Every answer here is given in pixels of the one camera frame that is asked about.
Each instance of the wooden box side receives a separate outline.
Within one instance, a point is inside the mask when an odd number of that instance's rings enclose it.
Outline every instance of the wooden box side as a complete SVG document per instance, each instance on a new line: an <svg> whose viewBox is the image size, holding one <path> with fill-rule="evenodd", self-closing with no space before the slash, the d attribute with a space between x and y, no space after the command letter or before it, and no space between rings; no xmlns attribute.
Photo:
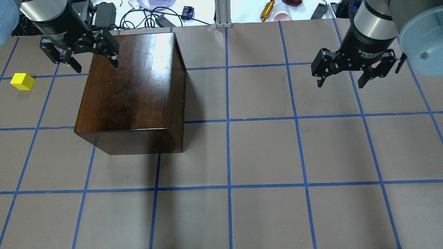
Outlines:
<svg viewBox="0 0 443 249"><path fill-rule="evenodd" d="M179 43L174 36L167 130L182 151L187 78L186 67Z"/></svg>
<svg viewBox="0 0 443 249"><path fill-rule="evenodd" d="M166 128L174 35L122 35L116 40L118 68L93 56L74 131Z"/></svg>
<svg viewBox="0 0 443 249"><path fill-rule="evenodd" d="M166 129L76 134L109 155L182 152Z"/></svg>

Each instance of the blue tape grid line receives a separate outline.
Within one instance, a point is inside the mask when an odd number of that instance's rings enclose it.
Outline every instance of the blue tape grid line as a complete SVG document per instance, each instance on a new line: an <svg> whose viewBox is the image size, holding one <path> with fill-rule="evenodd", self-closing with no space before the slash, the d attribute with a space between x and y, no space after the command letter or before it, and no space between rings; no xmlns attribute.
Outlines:
<svg viewBox="0 0 443 249"><path fill-rule="evenodd" d="M191 67L186 70L211 70L211 69L226 69L226 68L245 68L245 67L267 67L267 66L295 66L295 65L310 65L312 62L295 62L295 63L278 63L278 64L258 64L258 65L240 65L240 66L209 66L209 67Z"/></svg>
<svg viewBox="0 0 443 249"><path fill-rule="evenodd" d="M37 76L31 76L33 78L52 78L52 77L74 77L74 76L88 76L88 74L59 74L59 75L37 75ZM0 80L10 80L12 77L4 77L0 78Z"/></svg>
<svg viewBox="0 0 443 249"><path fill-rule="evenodd" d="M9 55L8 61L6 62L6 65L4 66L3 72L0 75L0 80L3 79L4 73L6 73L6 69L8 68L9 62L11 61L12 55L14 54L14 51L16 50L17 44L19 43L20 37L17 38L14 47L12 48L11 54Z"/></svg>
<svg viewBox="0 0 443 249"><path fill-rule="evenodd" d="M337 24L335 22L335 20L333 20L337 34L338 34L338 38L341 42L341 37L340 34L338 32L338 28L337 28ZM384 198L385 201L387 202L387 195L384 189L384 184L410 184L410 183L443 183L443 179L423 179L423 180L395 180L395 181L383 181L381 179L381 174L380 174L380 170L378 168L378 163L376 163L376 167L377 167L377 173L379 174L379 178L380 181L372 181L372 182L342 182L342 183L308 183L307 182L307 177L306 177L306 169L304 167L304 160L303 160L303 151L302 151L302 146L301 146L301 140L300 140L300 135L299 135L299 130L298 130L298 119L308 119L308 118L340 118L340 117L362 117L362 119L364 120L365 123L365 128L368 134L368 139L369 142L371 144L371 150L373 151L373 156L374 159L376 160L375 157L375 151L373 149L372 146L372 141L370 140L370 135L369 135L369 130L367 128L367 124L365 122L365 117L381 117L381 116L395 116L395 115L430 115L432 117L432 120L434 122L434 125L437 129L437 133L440 137L440 139L442 140L443 143L443 137L442 134L438 128L438 125L435 121L435 118L433 116L433 114L443 114L443 111L432 111L425 96L424 93L420 87L420 84L411 68L411 65L409 63L409 61L407 61L408 66L411 70L411 73L413 75L413 78L417 84L417 87L419 88L420 94L422 95L422 98L425 102L425 105L428 109L428 112L416 112L416 113L375 113L375 114L364 114L362 107L361 107L361 103L359 101L359 97L358 97L358 92L356 90L355 87L355 82L354 79L352 78L352 75L350 75L351 77L351 81L354 87L354 92L356 93L356 97L358 98L358 103L359 103L359 107L361 110L361 114L349 114L349 115L322 115L322 116L300 116L298 117L296 115L296 109L295 109L295 103L294 103L294 96L293 96L293 92L292 92L292 87L291 87L291 76L290 76L290 72L289 72L289 66L293 66L293 65L310 65L311 62L301 62L301 63L289 63L288 62L288 56L287 56L287 51L286 51L286 46L285 46L285 41L284 41L284 35L283 35L283 30L281 27L281 23L279 22L279 27L280 27L280 34L281 34L281 38L282 38L282 43L284 46L284 52L285 52L285 62L286 63L281 63L281 64L262 64L262 65L242 65L242 66L229 66L228 64L228 29L225 29L225 52L226 52L226 65L225 66L219 66L219 67L200 67L200 68L189 68L188 70L211 70L211 69L225 69L226 71L226 108L227 108L227 116L226 116L226 120L203 120L203 121L186 121L185 123L187 124L193 124L193 123L212 123L212 122L226 122L227 126L226 126L226 141L227 141L227 157L228 157L228 185L217 185L217 186L192 186L192 187L158 187L158 180L159 180L159 166L160 166L160 155L158 158L158 165L157 165L157 175L156 175L156 183L155 183L155 187L154 188L130 188L130 189L87 189L87 184L89 182L89 176L90 176L90 172L91 172L91 167L92 167L92 161L93 161L93 157L94 157L94 153L95 153L95 147L93 147L93 151L91 153L91 159L90 159L90 164L89 164L89 168L88 168L88 173L87 173L87 177L86 177L86 181L85 181L85 187L83 190L46 190L46 191L19 191L19 187L21 184L21 181L23 179L25 170L26 170L26 166L27 163L29 161L29 157L32 151L32 147L33 144L35 142L36 139L36 135L38 130L41 129L73 129L73 126L62 126L62 127L40 127L40 123L43 117L43 113L44 110L46 108L47 105L47 101L49 99L49 95L51 93L51 89L54 83L55 78L57 77L72 77L72 76L87 76L88 74L62 74L62 75L57 75L57 71L58 71L58 67L59 65L57 65L56 70L54 75L43 75L43 76L34 76L35 78L52 78L52 82L50 85L50 88L48 90L48 94L39 118L39 122L37 124L37 127L25 127L25 128L0 128L0 131L9 131L9 130L34 130L34 136L27 154L27 158L25 160L25 164L23 166L22 169L22 173L20 175L19 178L19 182L17 184L17 188L15 191L0 191L0 195L14 195L12 202L11 202L11 206L7 215L7 219L5 221L3 230L2 230L2 234L0 237L0 245L1 242L3 240L4 237L4 233L8 224L8 221L10 219L11 213L12 213L12 209L16 200L17 195L25 195L25 194L58 194L58 193L82 193L82 201L81 201L81 205L80 205L80 209L79 209L79 215L78 215L78 220L77 220L77 224L76 224L76 230L74 232L74 240L73 240L73 248L75 248L75 242L77 239L77 235L78 235L78 228L80 226L80 221L81 221L81 216L82 216L82 208L84 206L84 201L85 201L85 195L86 193L109 193L109 192L139 192L139 191L153 191L154 192L154 203L153 203L153 213L152 213L152 227L151 227L151 235L150 235L150 244L149 244L149 248L152 248L152 243L153 243L153 235L154 235L154 226L155 226L155 211L156 211L156 194L158 193L158 191L186 191L186 190L203 190L203 189L227 189L228 190L228 206L229 206L229 247L230 249L233 248L233 242L232 242L232 202L231 202L231 189L233 188L272 188L272 187L304 187L306 189L306 197L307 197L307 205L308 205L308 214L309 214L309 219L310 219L310 225L311 225L311 234L313 237L313 245L314 248L316 248L316 244L315 244L315 233L314 233L314 227L313 227L313 221L312 221L312 213L310 212L311 210L311 206L310 206L310 201L309 201L309 192L308 192L308 187L321 187L321 186L355 186L355 185L378 185L380 184L383 190L383 194L384 194ZM11 77L8 78L4 78L4 74L7 70L7 66L10 63L10 60L12 58L12 55L16 49L16 46L18 44L19 38L16 40L15 45L11 51L11 54L8 58L8 61L6 63L6 66L2 72L2 75L0 77L0 80L2 79L11 79ZM292 100L292 104L293 104L293 111L294 111L294 117L270 117L270 118L249 118L249 119L230 119L229 118L229 68L247 68L247 67L267 67L267 66L286 66L287 67L287 73L288 73L288 83L289 83L289 87L290 87L290 92L291 92L291 100ZM286 183L286 184L255 184L255 185L231 185L230 182L230 148L229 148L229 122L237 122L237 121L264 121L264 120L292 120L294 119L296 122L296 128L297 128L297 138L298 138L298 142L299 142L299 149L300 149L300 154L301 154L301 160L302 160L302 168L303 168L303 181L304 183ZM401 248L400 246L400 242L398 241L398 236L396 234L395 231L395 226L393 224L393 219L392 219L392 214L390 213L390 208L389 208L389 203L387 202L387 208L388 208L388 213L389 213L389 218L391 221L391 224L393 226L393 230L394 230L394 235L396 236L396 242L397 242L397 247Z"/></svg>
<svg viewBox="0 0 443 249"><path fill-rule="evenodd" d="M157 172L155 173L155 189L154 189L154 201L152 202L151 235L149 236L149 249L152 249L152 246L154 244L155 214L157 211L157 194L158 194L159 178L160 178L160 161L161 161L161 154L159 154L157 157Z"/></svg>
<svg viewBox="0 0 443 249"><path fill-rule="evenodd" d="M435 111L432 114L443 114L443 111ZM415 113L365 113L366 117L386 117L386 116L410 116L410 115L429 115L429 112L415 112ZM297 119L318 119L318 118L343 118L343 117L362 117L361 114L341 114L341 115L312 115L312 116L298 116ZM242 121L268 121L268 120L293 120L295 117L255 117L255 118L234 118L229 119L229 122ZM212 120L191 120L185 121L185 124L201 124L201 123L224 123L226 119L212 119ZM39 130L51 129L74 129L74 126L60 126L60 127L40 127ZM21 131L21 130L35 130L35 127L17 127L17 128L0 128L0 131Z"/></svg>
<svg viewBox="0 0 443 249"><path fill-rule="evenodd" d="M75 224L74 238L72 240L72 249L75 249L77 243L78 229L80 228L80 221L82 219L83 206L85 204L86 190L88 189L89 177L91 176L92 163L95 156L95 146L92 147L91 159L89 160L88 172L86 173L85 186L83 187L82 201L80 202L80 209L78 210L77 223Z"/></svg>
<svg viewBox="0 0 443 249"><path fill-rule="evenodd" d="M420 91L421 97L423 98L424 104L426 105L426 108L428 111L427 114L429 114L431 116L432 122L434 123L435 129L437 130L437 134L439 135L440 141L443 144L443 136L442 136L442 133L440 132L439 125L437 124L437 121L435 120L434 113L432 112L431 107L430 107L429 103L427 102L426 97L424 96L424 92L421 89L420 83L418 82L418 79L417 79L417 77L414 73L414 70L411 67L411 63L409 63L408 59L406 59L406 63L408 64L408 67L409 67L409 70L411 71L412 77L414 78L417 88Z"/></svg>
<svg viewBox="0 0 443 249"><path fill-rule="evenodd" d="M298 120L298 116L297 116L297 109L295 108L294 93L292 91L291 72L289 71L288 51L286 50L286 43L284 41L283 28L281 27L280 21L278 21L278 26L280 29L281 41L283 44L284 59L286 62L286 72L288 74L289 93L291 95L292 111L294 112L295 130L297 133L297 142L298 142L298 146L299 146L300 160L301 160L301 164L302 164L303 183L305 186L305 196L306 196L307 212L308 212L308 218L309 218L309 226L311 228L312 245L313 245L314 249L317 249L317 242L315 240L314 221L312 218L311 199L309 197L309 184L308 184L307 175L306 175L306 167L305 167L304 156L303 156L303 147L302 147L302 141L301 141L301 137L300 137L299 120Z"/></svg>
<svg viewBox="0 0 443 249"><path fill-rule="evenodd" d="M383 181L383 184L418 184L418 183L443 183L443 179L422 179L422 180L391 180ZM309 187L327 187L327 186L362 186L379 185L380 181L369 182L331 182L331 183L308 183ZM285 188L285 187L306 187L304 183L275 183L275 184L240 184L240 185L209 185L209 186L191 186L191 187L147 187L147 188L116 188L116 189L88 189L87 193L120 193L120 192L154 192L154 191L187 191L204 189L245 189L245 188ZM0 191L0 195L13 195L14 191ZM19 195L36 194L72 194L83 193L82 189L77 190L37 190L37 191L18 191Z"/></svg>
<svg viewBox="0 0 443 249"><path fill-rule="evenodd" d="M228 224L229 224L229 249L233 249L232 236L232 197L231 197L231 148L229 138L229 49L228 49L228 28L225 27L225 80L226 80L226 162L228 179Z"/></svg>
<svg viewBox="0 0 443 249"><path fill-rule="evenodd" d="M340 35L340 32L338 31L337 23L335 22L335 19L332 19L332 20L333 20L333 22L334 22L335 31L337 32L338 40L339 40L339 42L340 42L340 44L341 44L341 43L342 43L342 37L341 37L341 35ZM370 146L370 148L371 148L371 152L372 152L372 156L373 156L373 160L374 160L375 168L376 168L377 175L378 175L378 180L379 180L379 182L380 182L381 191L382 191L382 193L383 193L383 198L385 199L386 210L387 210L387 212L388 212L389 221L391 222L391 227L392 227L392 231L393 231L393 233L394 233L395 242L396 242L396 244L397 244L397 248L398 248L398 249L401 249L400 239L399 239L399 237L398 237L397 229L396 229L396 227L395 227L394 218L393 218L393 216L392 216L391 207L390 207L390 204L389 204L388 196L387 196L387 194L386 194L386 189L385 189L385 185L384 185L384 183L383 183L383 178L382 178L382 176L381 176L381 171L380 171L380 167L379 167L379 165L378 165L377 155L375 154L374 145L373 145L373 143L372 143L371 134L370 134L370 132L369 132L368 123L366 122L366 117L365 117L365 113L364 113L364 111L363 111L363 106L361 105L360 97L359 97L359 95L358 95L357 87L356 87L356 85L355 85L355 81L354 81L354 78L353 78L353 76L352 76L352 73L351 73L350 71L349 71L348 73L349 73L349 77L350 77L351 82L352 82L352 87L353 87L353 89L354 89L355 97L357 98L357 103L358 103L358 107L359 107L359 109L360 109L361 118L362 118L362 120L363 120L363 125L365 126L366 135L367 135L367 137L368 137L369 146Z"/></svg>
<svg viewBox="0 0 443 249"><path fill-rule="evenodd" d="M1 246L1 243L3 242L4 233L6 232L6 228L8 226L9 219L11 218L12 209L14 208L14 204L16 202L16 198L17 198L17 195L18 195L18 192L19 192L19 189L20 189L20 185L22 183L23 176L25 174L26 167L27 167L27 164L29 162L29 157L30 157L31 152L32 152L32 147L34 146L35 138L37 137L37 132L39 131L39 127L40 127L40 124L41 124L42 119L43 119L43 114L45 113L46 105L48 104L49 95L51 94L52 86L54 85L55 76L56 76L56 74L58 72L59 66L60 66L60 64L57 64L57 66L55 68L55 72L54 72L54 75L52 77L51 85L49 86L48 93L46 95L46 99L45 99L45 102L43 104L42 111L40 113L40 118L39 118L39 121L37 122L37 127L36 127L36 129L34 131L34 136L32 137L31 145L29 146L29 150L28 150L28 153L27 153L27 156L26 156L26 160L24 162L23 169L22 169L22 172L20 174L20 178L19 178L19 181L17 183L16 190L14 192L14 196L12 198L12 202L11 202L11 205L9 207L8 215L6 216L6 220L5 220L4 225L3 225L3 229L2 229L2 232L1 232L1 235L0 235L0 246Z"/></svg>

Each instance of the yellow cube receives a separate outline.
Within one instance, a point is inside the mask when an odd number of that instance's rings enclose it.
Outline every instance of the yellow cube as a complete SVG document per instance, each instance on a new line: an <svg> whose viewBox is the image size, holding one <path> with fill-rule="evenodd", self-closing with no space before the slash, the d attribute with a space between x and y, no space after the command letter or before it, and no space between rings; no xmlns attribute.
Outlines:
<svg viewBox="0 0 443 249"><path fill-rule="evenodd" d="M35 79L27 73L15 73L11 80L11 85L19 90L30 91L34 86Z"/></svg>

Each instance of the power adapter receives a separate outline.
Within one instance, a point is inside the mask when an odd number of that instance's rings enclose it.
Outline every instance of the power adapter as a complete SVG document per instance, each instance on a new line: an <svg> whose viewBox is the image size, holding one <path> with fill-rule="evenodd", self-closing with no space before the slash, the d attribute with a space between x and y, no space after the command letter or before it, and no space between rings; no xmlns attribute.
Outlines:
<svg viewBox="0 0 443 249"><path fill-rule="evenodd" d="M175 27L166 17L158 16L155 18L155 22L159 27Z"/></svg>

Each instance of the red object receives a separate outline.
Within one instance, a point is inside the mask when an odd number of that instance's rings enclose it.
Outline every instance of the red object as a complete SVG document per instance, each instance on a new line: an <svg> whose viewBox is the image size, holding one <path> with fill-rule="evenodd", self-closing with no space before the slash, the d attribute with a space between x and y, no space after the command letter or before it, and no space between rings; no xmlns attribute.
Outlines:
<svg viewBox="0 0 443 249"><path fill-rule="evenodd" d="M303 0L282 0L282 2L290 6L299 6Z"/></svg>

